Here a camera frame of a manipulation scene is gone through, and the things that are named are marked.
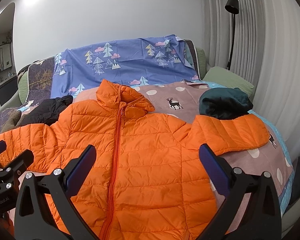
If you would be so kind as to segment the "dark patterned quilt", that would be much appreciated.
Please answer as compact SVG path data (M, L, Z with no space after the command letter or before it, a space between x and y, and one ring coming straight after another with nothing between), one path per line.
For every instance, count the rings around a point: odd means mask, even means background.
M17 91L0 107L0 130L15 111L28 114L50 97L54 67L54 58L48 57L20 70Z

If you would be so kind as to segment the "green headboard cushion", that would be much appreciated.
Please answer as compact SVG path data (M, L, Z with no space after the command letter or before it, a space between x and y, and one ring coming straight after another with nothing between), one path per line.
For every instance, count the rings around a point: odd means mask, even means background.
M196 47L196 53L199 79L202 80L206 75L206 55L205 51L198 47Z

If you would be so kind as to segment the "black jacket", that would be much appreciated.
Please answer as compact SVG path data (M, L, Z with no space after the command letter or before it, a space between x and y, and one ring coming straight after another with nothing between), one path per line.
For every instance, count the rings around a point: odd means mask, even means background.
M29 114L25 114L21 117L17 123L17 127L28 124L46 124L51 126L58 120L62 111L70 106L72 102L73 96L71 95L43 100Z

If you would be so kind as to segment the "blue tree print sheet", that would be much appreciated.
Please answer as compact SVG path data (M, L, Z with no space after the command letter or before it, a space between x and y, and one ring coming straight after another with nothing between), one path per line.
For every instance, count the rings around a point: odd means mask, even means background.
M73 97L102 80L130 87L199 79L186 41L176 35L95 43L55 55L51 97Z

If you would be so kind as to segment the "olive fleece garment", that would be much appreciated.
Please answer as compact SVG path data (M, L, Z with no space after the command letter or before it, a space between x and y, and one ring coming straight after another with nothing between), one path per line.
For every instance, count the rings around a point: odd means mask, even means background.
M17 127L20 127L25 116L26 114L23 114L20 110L17 110L14 113L12 113L9 116L8 120L4 123L0 133L4 133Z

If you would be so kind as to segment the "white curtain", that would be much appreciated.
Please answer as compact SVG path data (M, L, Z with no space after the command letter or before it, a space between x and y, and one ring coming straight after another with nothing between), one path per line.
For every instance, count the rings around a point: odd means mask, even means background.
M300 156L300 5L296 0L238 0L231 71L254 85L254 110ZM225 67L231 46L227 0L202 0L202 47L210 67Z

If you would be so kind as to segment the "arched wall mirror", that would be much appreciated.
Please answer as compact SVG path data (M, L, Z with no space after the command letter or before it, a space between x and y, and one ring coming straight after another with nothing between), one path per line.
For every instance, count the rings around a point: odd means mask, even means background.
M15 4L0 11L0 107L17 91L17 71L13 52Z

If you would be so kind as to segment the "green pillow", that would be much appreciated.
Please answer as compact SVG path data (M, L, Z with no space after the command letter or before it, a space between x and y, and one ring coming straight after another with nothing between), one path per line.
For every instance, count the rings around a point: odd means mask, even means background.
M235 73L221 67L212 67L203 78L204 82L213 82L228 88L239 88L249 97L253 95L254 85Z

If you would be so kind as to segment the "dark green folded garment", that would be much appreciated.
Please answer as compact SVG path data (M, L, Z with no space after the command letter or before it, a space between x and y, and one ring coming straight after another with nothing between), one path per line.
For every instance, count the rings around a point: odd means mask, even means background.
M199 98L199 113L219 120L232 120L253 109L248 94L239 88L212 88Z

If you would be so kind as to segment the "black floor lamp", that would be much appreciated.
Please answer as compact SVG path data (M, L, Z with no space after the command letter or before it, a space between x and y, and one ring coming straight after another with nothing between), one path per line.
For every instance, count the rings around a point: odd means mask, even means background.
M235 42L236 15L239 14L239 1L227 0L227 3L225 5L225 10L231 14L231 46L230 46L228 63L226 65L227 70L230 70L233 51L234 51L234 42Z

